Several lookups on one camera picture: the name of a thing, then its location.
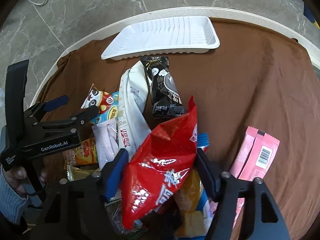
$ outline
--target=gray knit sleeve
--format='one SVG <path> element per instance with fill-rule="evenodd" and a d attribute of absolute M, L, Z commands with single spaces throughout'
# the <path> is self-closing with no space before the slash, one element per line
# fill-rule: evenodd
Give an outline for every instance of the gray knit sleeve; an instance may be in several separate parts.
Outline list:
<path fill-rule="evenodd" d="M 11 223 L 18 225 L 23 209 L 28 205 L 29 197 L 20 197 L 7 183 L 0 167 L 0 212 Z"/>

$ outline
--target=white plastic tray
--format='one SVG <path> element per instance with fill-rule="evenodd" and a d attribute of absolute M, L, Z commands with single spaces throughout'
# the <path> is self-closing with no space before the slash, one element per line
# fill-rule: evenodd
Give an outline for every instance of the white plastic tray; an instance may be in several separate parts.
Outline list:
<path fill-rule="evenodd" d="M 165 53 L 205 53 L 220 41 L 208 17 L 170 17 L 125 27 L 101 55 L 119 60 Z"/>

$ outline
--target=screw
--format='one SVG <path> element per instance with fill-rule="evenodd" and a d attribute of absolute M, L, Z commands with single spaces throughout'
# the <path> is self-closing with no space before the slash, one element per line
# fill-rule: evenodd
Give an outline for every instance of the screw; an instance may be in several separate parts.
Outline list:
<path fill-rule="evenodd" d="M 254 180 L 255 180 L 258 184 L 262 184 L 262 183 L 263 183 L 263 180 L 262 180 L 261 178 L 259 178 L 259 177 L 256 177 Z"/>
<path fill-rule="evenodd" d="M 230 173 L 227 172 L 227 171 L 223 171 L 223 172 L 221 173 L 221 176 L 224 177 L 224 178 L 230 178 Z"/>
<path fill-rule="evenodd" d="M 66 184 L 67 182 L 68 182 L 68 180 L 67 180 L 66 178 L 63 178 L 63 179 L 60 179 L 60 180 L 59 180 L 59 183 L 60 183 L 61 185 Z"/>
<path fill-rule="evenodd" d="M 94 177 L 94 178 L 98 178 L 100 176 L 101 176 L 101 172 L 100 171 L 95 171 L 95 172 L 92 173 L 92 177 Z"/>

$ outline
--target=barcode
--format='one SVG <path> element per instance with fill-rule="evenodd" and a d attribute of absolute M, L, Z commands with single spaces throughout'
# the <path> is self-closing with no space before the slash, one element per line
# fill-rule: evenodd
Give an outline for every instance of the barcode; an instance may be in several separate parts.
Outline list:
<path fill-rule="evenodd" d="M 269 163 L 269 159 L 271 156 L 272 150 L 262 146 L 258 160 L 256 162 L 256 166 L 266 169 Z"/>

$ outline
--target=pink wrapper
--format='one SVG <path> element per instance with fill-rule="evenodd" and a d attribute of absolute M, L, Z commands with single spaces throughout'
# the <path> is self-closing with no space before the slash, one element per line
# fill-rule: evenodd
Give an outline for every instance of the pink wrapper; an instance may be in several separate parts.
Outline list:
<path fill-rule="evenodd" d="M 230 173 L 237 179 L 253 181 L 255 177 L 264 178 L 276 156 L 280 141 L 256 128 L 248 127 L 239 153 L 230 168 Z M 238 198 L 235 226 L 244 198 Z M 214 213 L 217 203 L 210 203 Z"/>

